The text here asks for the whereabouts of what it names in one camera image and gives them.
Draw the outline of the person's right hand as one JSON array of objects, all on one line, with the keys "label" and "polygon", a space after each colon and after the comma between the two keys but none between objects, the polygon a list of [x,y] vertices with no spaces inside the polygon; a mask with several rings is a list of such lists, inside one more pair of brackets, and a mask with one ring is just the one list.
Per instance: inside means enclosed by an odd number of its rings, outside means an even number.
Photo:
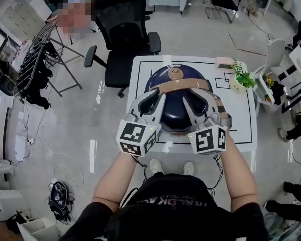
[{"label": "person's right hand", "polygon": [[213,100],[214,100],[214,105],[213,105],[214,112],[218,112],[220,114],[221,119],[228,118],[228,114],[225,110],[225,107],[224,107],[221,99],[219,97],[214,96]]}]

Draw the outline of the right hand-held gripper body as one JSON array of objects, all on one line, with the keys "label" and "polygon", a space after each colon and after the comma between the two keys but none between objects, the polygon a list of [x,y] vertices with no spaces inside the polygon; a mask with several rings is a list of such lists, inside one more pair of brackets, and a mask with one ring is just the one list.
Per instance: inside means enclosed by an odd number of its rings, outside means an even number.
[{"label": "right hand-held gripper body", "polygon": [[214,113],[188,133],[194,154],[215,154],[226,151],[227,129],[232,127],[232,117],[220,118],[220,113]]}]

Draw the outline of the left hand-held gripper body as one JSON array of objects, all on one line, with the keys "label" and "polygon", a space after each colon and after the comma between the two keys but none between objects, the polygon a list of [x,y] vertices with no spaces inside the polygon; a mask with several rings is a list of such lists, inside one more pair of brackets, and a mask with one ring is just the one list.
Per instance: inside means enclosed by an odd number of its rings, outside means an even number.
[{"label": "left hand-held gripper body", "polygon": [[160,123],[148,123],[145,119],[128,114],[122,119],[116,136],[120,151],[137,157],[145,157],[159,139]]}]

